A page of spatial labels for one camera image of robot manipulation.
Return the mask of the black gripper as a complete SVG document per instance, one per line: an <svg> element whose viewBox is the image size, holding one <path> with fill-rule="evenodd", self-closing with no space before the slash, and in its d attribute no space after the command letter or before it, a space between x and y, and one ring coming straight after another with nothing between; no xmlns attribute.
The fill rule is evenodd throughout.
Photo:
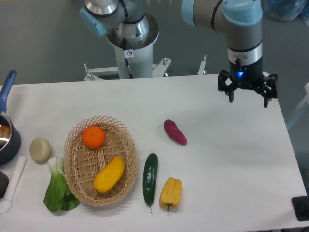
<svg viewBox="0 0 309 232"><path fill-rule="evenodd" d="M218 90L229 97L230 103L234 101L234 91L237 88L259 90L264 99L264 107L267 108L268 103L278 97L276 87L278 75L263 75L263 58L249 65L242 63L241 59L237 64L229 61L230 73L226 70L220 71Z"/></svg>

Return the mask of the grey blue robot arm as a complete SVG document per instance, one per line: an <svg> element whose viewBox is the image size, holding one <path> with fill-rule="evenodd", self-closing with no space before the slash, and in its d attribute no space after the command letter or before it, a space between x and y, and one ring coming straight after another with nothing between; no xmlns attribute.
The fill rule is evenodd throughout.
<svg viewBox="0 0 309 232"><path fill-rule="evenodd" d="M97 36L106 36L115 48L122 79L153 76L153 44L157 21L142 0L87 0L79 11L84 24ZM226 35L230 69L218 75L218 89L230 101L236 89L255 91L264 106L277 97L277 75L264 76L262 16L258 0L184 0L181 14L195 27Z"/></svg>

